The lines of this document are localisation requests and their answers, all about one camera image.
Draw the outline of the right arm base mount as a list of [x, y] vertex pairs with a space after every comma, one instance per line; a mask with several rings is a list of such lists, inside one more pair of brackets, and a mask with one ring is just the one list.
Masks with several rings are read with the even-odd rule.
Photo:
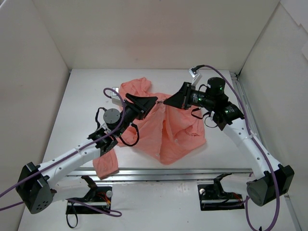
[[231, 175], [224, 173], [214, 178], [212, 183], [198, 184], [199, 205], [201, 211], [223, 211], [244, 209], [244, 200], [241, 194], [225, 192], [220, 181]]

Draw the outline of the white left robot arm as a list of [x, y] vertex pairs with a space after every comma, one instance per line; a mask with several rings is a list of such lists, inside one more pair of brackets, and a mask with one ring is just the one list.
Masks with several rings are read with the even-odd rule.
[[94, 200], [97, 186], [90, 177], [83, 176], [73, 181], [65, 181], [64, 177], [111, 151], [124, 131], [134, 126], [134, 120], [146, 118], [157, 100], [157, 97], [139, 97], [127, 93], [125, 99], [120, 99], [122, 111], [103, 109], [104, 123], [97, 123], [97, 129], [87, 137], [86, 142], [51, 161], [24, 165], [15, 188], [28, 211], [37, 214], [59, 200]]

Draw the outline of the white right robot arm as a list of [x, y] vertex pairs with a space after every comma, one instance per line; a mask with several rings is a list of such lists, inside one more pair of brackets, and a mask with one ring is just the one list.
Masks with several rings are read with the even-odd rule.
[[206, 109], [207, 115], [234, 142], [250, 164], [252, 177], [232, 173], [216, 177], [214, 195], [224, 198], [229, 193], [238, 193], [263, 206], [288, 192], [295, 173], [290, 166], [283, 166], [276, 160], [248, 130], [245, 115], [224, 93], [225, 84], [224, 79], [212, 77], [202, 92], [191, 83], [184, 82], [176, 94], [164, 100], [164, 104], [183, 110], [191, 106]]

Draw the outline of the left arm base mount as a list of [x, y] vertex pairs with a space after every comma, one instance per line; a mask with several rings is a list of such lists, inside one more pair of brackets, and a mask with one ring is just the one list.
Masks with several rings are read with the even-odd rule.
[[[113, 195], [112, 186], [98, 186], [89, 176], [82, 176], [81, 178], [86, 181], [90, 190], [86, 193], [84, 197], [73, 198], [73, 200], [85, 203], [98, 210], [102, 210], [110, 214], [109, 210], [111, 209], [111, 197]], [[74, 229], [78, 225], [79, 214], [90, 215], [99, 213], [100, 212], [93, 210], [87, 206], [75, 202], [68, 202], [65, 212], [66, 223], [69, 228]]]

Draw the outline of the salmon pink zip jacket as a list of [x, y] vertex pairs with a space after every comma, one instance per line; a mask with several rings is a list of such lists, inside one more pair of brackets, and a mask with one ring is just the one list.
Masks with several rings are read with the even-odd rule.
[[126, 93], [141, 97], [156, 96], [159, 103], [145, 119], [134, 120], [137, 128], [129, 127], [118, 139], [118, 146], [123, 147], [125, 143], [132, 144], [134, 148], [161, 164], [170, 165], [206, 143], [205, 128], [200, 119], [200, 111], [192, 116], [194, 107], [181, 110], [164, 105], [162, 101], [169, 98], [169, 95], [151, 93], [151, 85], [151, 81], [145, 77], [120, 85], [121, 97]]

